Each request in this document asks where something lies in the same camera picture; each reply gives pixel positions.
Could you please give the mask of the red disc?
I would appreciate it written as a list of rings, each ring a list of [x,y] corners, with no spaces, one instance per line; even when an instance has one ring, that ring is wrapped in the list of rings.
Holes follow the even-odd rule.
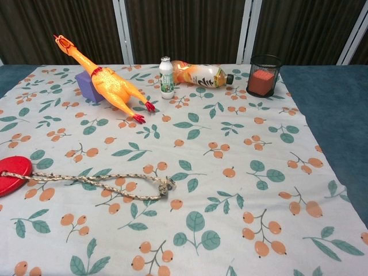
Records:
[[[32,171],[31,161],[24,156],[11,156],[0,160],[0,197],[7,196],[18,190],[26,182],[26,179],[7,176],[5,173],[29,177]]]

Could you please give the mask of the floral white tablecloth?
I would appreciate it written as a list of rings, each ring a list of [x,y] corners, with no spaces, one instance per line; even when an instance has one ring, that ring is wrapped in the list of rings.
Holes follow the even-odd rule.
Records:
[[[368,228],[283,81],[270,99],[114,66],[155,107],[140,125],[82,96],[80,66],[41,66],[0,98],[0,160],[40,173],[0,198],[0,276],[368,276]]]

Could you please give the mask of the small white drink bottle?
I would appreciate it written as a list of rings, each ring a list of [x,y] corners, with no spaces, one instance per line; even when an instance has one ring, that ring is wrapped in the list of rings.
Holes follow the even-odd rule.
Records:
[[[159,65],[160,92],[163,99],[172,99],[174,96],[173,66],[170,57],[161,58]]]

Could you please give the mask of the orange juice bottle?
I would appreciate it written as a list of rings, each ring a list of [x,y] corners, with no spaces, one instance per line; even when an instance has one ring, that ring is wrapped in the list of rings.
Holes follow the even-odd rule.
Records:
[[[220,67],[207,64],[189,64],[180,60],[171,62],[175,83],[191,83],[206,88],[232,85],[233,74],[226,74]]]

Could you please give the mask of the yellow rubber chicken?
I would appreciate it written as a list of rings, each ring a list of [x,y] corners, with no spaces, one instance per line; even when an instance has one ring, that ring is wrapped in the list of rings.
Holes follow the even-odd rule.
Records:
[[[54,35],[55,43],[66,55],[74,58],[90,75],[96,91],[114,107],[132,117],[139,124],[145,123],[144,116],[135,113],[128,105],[130,97],[135,97],[145,105],[149,112],[155,112],[154,105],[142,95],[130,82],[120,77],[109,67],[101,67],[85,57],[74,45],[62,35]]]

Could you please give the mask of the orange cube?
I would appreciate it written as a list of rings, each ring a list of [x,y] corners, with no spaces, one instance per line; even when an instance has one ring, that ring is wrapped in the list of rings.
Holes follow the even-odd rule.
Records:
[[[268,71],[256,70],[248,81],[248,90],[257,95],[266,95],[273,86],[274,75]]]

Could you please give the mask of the black mesh pen holder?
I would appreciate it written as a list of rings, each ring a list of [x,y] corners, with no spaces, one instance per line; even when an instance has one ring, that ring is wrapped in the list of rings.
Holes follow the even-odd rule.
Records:
[[[271,97],[274,94],[275,84],[278,80],[279,71],[282,67],[282,60],[274,55],[255,55],[251,58],[251,69],[248,80],[250,80],[251,75],[256,70],[264,70],[272,73],[274,75],[274,83],[272,86],[272,89],[266,94],[266,95],[257,95],[255,93],[252,93],[248,90],[248,84],[247,84],[247,92],[250,95],[253,95],[254,97],[259,98],[268,98]]]

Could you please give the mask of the purple foam block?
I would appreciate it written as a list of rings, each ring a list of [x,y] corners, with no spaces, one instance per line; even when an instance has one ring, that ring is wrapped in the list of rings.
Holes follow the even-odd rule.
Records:
[[[77,74],[75,79],[78,83],[80,91],[82,92],[82,95],[86,99],[89,99],[97,104],[104,100],[104,97],[96,91],[91,81],[91,77],[86,71]]]

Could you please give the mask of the blue table cover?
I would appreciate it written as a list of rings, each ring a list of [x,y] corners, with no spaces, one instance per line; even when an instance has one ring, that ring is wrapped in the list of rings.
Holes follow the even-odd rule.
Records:
[[[130,99],[145,123],[87,101],[80,65],[0,66],[0,160],[67,176],[0,197],[3,241],[210,234],[226,246],[247,228],[290,250],[322,229],[368,233],[368,66],[284,66],[264,99],[247,93],[248,65],[225,64],[232,85],[177,83],[169,100],[157,65],[110,68],[155,106]]]

